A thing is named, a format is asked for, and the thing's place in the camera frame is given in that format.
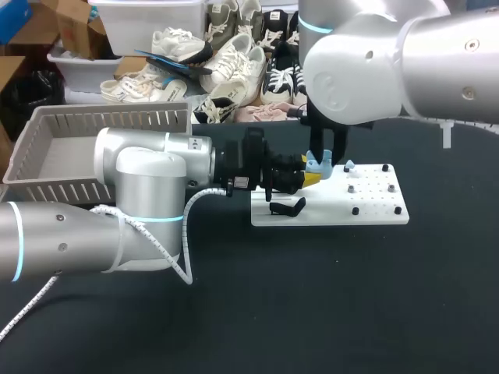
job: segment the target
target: white plastic bin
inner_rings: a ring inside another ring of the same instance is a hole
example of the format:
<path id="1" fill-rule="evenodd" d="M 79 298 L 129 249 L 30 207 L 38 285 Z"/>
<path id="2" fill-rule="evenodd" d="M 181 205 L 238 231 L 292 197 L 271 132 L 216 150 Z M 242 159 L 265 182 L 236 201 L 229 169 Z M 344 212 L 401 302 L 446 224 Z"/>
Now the white plastic bin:
<path id="1" fill-rule="evenodd" d="M 101 83 L 114 79 L 121 58 L 117 60 L 87 60 L 85 58 L 63 58 L 63 48 L 54 46 L 47 60 L 54 62 L 64 76 L 66 86 L 75 92 L 101 92 Z"/>
<path id="2" fill-rule="evenodd" d="M 97 6 L 112 51 L 118 56 L 150 52 L 154 31 L 184 29 L 203 38 L 205 0 L 89 0 Z"/>

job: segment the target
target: light blue object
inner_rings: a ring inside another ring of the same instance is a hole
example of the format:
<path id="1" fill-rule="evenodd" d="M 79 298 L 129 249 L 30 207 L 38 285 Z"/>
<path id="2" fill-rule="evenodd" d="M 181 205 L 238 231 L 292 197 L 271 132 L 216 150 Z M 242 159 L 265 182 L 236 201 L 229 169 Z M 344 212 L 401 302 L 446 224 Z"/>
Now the light blue object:
<path id="1" fill-rule="evenodd" d="M 24 262 L 24 232 L 23 232 L 23 220 L 21 219 L 21 212 L 19 212 L 19 208 L 16 203 L 12 201 L 8 201 L 8 203 L 14 209 L 14 215 L 16 216 L 17 222 L 17 234 L 19 236 L 19 255 L 17 257 L 17 269 L 16 274 L 14 274 L 14 278 L 12 282 L 15 282 L 21 276 L 21 270 L 23 270 L 23 262 Z"/>
<path id="2" fill-rule="evenodd" d="M 350 169 L 350 170 L 353 170 L 353 168 L 355 167 L 356 165 L 353 163 L 352 160 L 348 160 L 346 161 L 346 164 L 345 164 L 345 167 Z"/>
<path id="3" fill-rule="evenodd" d="M 330 150 L 324 150 L 322 162 L 319 164 L 311 151 L 306 153 L 305 171 L 309 173 L 320 174 L 320 179 L 329 179 L 333 174 L 333 153 Z"/>
<path id="4" fill-rule="evenodd" d="M 304 27 L 306 27 L 309 30 L 315 31 L 316 33 L 321 33 L 321 34 L 329 34 L 333 29 L 324 29 L 323 27 L 317 27 L 314 25 L 311 25 L 310 23 L 305 22 L 302 17 L 298 15 L 298 20 L 300 24 Z"/>
<path id="5" fill-rule="evenodd" d="M 142 217 L 131 217 L 135 221 L 147 223 L 164 223 L 164 222 L 176 222 L 184 219 L 184 216 L 173 217 L 173 218 L 142 218 Z"/>
<path id="6" fill-rule="evenodd" d="M 0 7 L 0 44 L 7 44 L 33 12 L 27 0 L 11 0 Z"/>

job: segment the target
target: white sneaker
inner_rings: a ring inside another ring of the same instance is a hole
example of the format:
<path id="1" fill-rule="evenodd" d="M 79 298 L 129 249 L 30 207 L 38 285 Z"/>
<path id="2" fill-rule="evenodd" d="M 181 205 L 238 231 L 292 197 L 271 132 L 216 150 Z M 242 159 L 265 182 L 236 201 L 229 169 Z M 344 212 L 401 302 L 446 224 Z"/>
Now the white sneaker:
<path id="1" fill-rule="evenodd" d="M 169 73 L 164 70 L 161 70 L 152 64 L 146 64 L 139 72 L 128 72 L 120 76 L 117 80 L 128 77 L 130 79 L 146 79 L 162 82 L 167 76 L 169 76 Z"/>
<path id="2" fill-rule="evenodd" d="M 219 84 L 208 97 L 194 109 L 191 123 L 221 123 L 226 121 L 246 97 L 247 85 L 234 79 Z"/>
<path id="3" fill-rule="evenodd" d="M 218 53 L 204 66 L 212 73 L 207 76 L 200 76 L 200 83 L 208 93 L 223 82 L 231 79 L 232 74 L 237 69 L 238 54 L 248 55 L 251 50 L 253 38 L 248 34 L 238 34 L 220 48 Z"/>
<path id="4" fill-rule="evenodd" d="M 150 50 L 155 55 L 165 56 L 182 64 L 200 64 L 211 58 L 213 49 L 210 43 L 194 37 L 182 29 L 167 28 L 164 32 L 153 33 Z"/>
<path id="5" fill-rule="evenodd" d="M 166 88 L 153 80 L 128 76 L 122 80 L 101 83 L 101 95 L 109 104 L 133 104 L 177 101 L 183 98 L 187 85 L 180 79 L 171 81 Z"/>
<path id="6" fill-rule="evenodd" d="M 247 57 L 239 54 L 239 64 L 231 79 L 243 79 L 248 86 L 246 98 L 241 103 L 242 107 L 253 103 L 258 97 L 265 73 L 265 62 L 265 52 L 262 47 L 253 48 Z"/>

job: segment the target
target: white cable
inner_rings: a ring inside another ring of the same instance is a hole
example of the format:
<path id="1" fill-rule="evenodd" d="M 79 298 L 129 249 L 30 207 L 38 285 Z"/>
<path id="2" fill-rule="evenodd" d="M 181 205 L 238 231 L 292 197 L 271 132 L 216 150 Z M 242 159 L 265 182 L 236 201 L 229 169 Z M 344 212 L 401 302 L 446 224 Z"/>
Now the white cable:
<path id="1" fill-rule="evenodd" d="M 0 342 L 5 339 L 7 334 L 14 328 L 14 326 L 28 313 L 37 302 L 40 301 L 41 298 L 44 297 L 44 295 L 47 293 L 48 290 L 50 290 L 50 287 L 54 285 L 54 283 L 58 280 L 58 277 L 52 277 L 50 280 L 46 283 L 45 286 L 39 292 L 37 295 L 31 299 L 30 302 L 27 303 L 27 305 L 21 309 L 19 313 L 17 313 L 17 316 L 15 316 L 9 323 L 7 323 L 7 326 L 4 327 L 2 332 L 0 333 Z"/>
<path id="2" fill-rule="evenodd" d="M 203 196 L 206 195 L 219 195 L 226 196 L 226 191 L 224 189 L 204 189 L 199 191 L 196 195 L 190 198 L 189 202 L 186 204 L 186 208 L 184 209 L 184 218 L 182 220 L 182 247 L 184 252 L 184 259 L 186 261 L 186 272 L 182 270 L 182 268 L 177 264 L 177 262 L 173 259 L 173 257 L 168 253 L 168 251 L 161 245 L 160 242 L 143 226 L 142 222 L 135 221 L 130 216 L 124 214 L 120 209 L 110 207 L 110 206 L 96 206 L 90 212 L 93 213 L 104 213 L 110 214 L 112 216 L 116 216 L 119 219 L 123 219 L 127 224 L 138 230 L 141 235 L 143 235 L 149 242 L 157 248 L 159 252 L 166 258 L 166 260 L 172 265 L 172 268 L 177 272 L 177 274 L 187 283 L 193 283 L 193 275 L 190 267 L 190 257 L 189 257 L 189 243 L 187 241 L 187 219 L 189 217 L 190 208 L 193 204 Z M 12 330 L 12 328 L 40 301 L 41 298 L 47 293 L 47 291 L 54 285 L 54 283 L 58 280 L 58 277 L 52 277 L 46 283 L 45 286 L 36 294 L 34 298 L 31 299 L 30 302 L 19 312 L 17 315 L 5 326 L 5 328 L 0 333 L 0 342 L 4 340 L 7 334 Z"/>

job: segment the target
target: label sticker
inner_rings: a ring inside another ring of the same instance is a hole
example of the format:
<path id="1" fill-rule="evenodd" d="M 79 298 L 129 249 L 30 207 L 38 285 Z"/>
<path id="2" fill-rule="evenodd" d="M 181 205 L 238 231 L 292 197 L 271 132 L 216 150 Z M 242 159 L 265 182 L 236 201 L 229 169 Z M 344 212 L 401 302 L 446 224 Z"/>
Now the label sticker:
<path id="1" fill-rule="evenodd" d="M 271 21 L 279 21 L 281 19 L 280 12 L 271 12 Z"/>
<path id="2" fill-rule="evenodd" d="M 229 99 L 232 99 L 233 97 L 235 97 L 237 94 L 239 93 L 239 90 L 237 88 L 235 88 L 234 90 L 232 90 L 231 92 L 228 93 L 227 97 Z"/>
<path id="3" fill-rule="evenodd" d="M 234 178 L 234 187 L 237 189 L 247 189 L 248 188 L 248 177 L 235 177 Z"/>
<path id="4" fill-rule="evenodd" d="M 118 94 L 116 94 L 116 98 L 118 99 L 118 101 L 122 101 L 125 97 L 126 97 L 127 93 L 122 91 Z"/>

